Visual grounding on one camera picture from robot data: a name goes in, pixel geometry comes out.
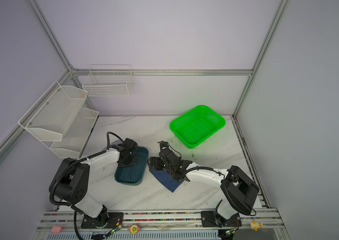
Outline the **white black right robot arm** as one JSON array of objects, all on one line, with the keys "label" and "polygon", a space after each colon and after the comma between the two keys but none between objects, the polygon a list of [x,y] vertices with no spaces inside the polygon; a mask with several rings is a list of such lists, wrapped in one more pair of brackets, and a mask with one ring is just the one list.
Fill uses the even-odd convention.
[{"label": "white black right robot arm", "polygon": [[184,182],[199,182],[220,189],[224,195],[213,211],[201,212],[204,227],[240,227],[240,215],[254,216],[259,186],[238,166],[214,169],[184,160],[168,142],[160,142],[157,157],[147,161],[149,171],[174,192]]}]

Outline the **teal plastic utensil tray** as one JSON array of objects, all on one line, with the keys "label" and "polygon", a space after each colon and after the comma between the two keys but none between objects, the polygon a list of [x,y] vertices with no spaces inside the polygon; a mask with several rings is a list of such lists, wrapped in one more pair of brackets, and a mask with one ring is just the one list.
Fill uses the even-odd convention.
[{"label": "teal plastic utensil tray", "polygon": [[137,164],[131,167],[119,168],[114,174],[115,181],[119,184],[137,186],[144,177],[147,161],[149,159],[149,150],[144,147],[138,147],[135,151]]}]

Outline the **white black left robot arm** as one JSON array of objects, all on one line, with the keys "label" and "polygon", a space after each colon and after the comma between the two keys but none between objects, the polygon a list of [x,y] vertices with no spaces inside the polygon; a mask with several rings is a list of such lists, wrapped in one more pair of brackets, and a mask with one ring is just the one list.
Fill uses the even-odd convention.
[{"label": "white black left robot arm", "polygon": [[64,159],[49,187],[50,203],[70,207],[92,220],[107,221],[107,207],[88,192],[90,174],[114,163],[122,167],[135,165],[137,149],[112,145],[82,159]]}]

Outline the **dark blue paper napkin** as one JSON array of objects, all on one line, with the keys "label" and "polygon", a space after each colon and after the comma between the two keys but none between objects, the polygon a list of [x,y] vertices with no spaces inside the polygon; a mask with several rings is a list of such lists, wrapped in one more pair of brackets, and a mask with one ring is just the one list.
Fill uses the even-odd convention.
[{"label": "dark blue paper napkin", "polygon": [[183,181],[177,182],[166,171],[150,170],[150,173],[170,192],[174,192]]}]

